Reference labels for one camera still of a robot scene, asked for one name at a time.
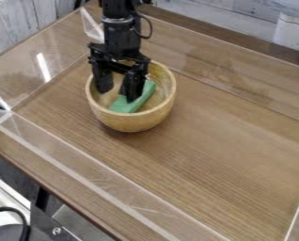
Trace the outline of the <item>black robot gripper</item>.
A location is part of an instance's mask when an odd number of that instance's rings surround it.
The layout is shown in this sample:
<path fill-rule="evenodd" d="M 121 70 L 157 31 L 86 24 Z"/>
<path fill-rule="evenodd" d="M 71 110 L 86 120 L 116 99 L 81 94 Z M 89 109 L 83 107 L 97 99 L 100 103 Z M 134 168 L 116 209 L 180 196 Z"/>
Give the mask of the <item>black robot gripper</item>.
<path fill-rule="evenodd" d="M 109 50 L 104 44 L 89 43 L 88 61 L 100 94 L 113 88 L 113 72 L 122 74 L 118 94 L 132 103 L 142 93 L 150 58 L 138 49 Z"/>

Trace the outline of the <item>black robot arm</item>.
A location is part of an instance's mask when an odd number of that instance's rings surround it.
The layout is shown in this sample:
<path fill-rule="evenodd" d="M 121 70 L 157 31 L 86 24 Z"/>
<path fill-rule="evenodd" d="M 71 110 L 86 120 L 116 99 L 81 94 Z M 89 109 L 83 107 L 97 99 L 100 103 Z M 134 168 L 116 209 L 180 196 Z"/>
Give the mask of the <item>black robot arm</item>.
<path fill-rule="evenodd" d="M 113 73 L 122 74 L 118 93 L 128 103 L 140 97 L 148 74 L 150 58 L 140 52 L 140 43 L 152 34 L 141 34 L 141 19 L 152 23 L 138 13 L 138 6 L 150 3 L 150 0 L 98 0 L 104 42 L 88 45 L 96 90 L 106 93 L 113 88 Z"/>

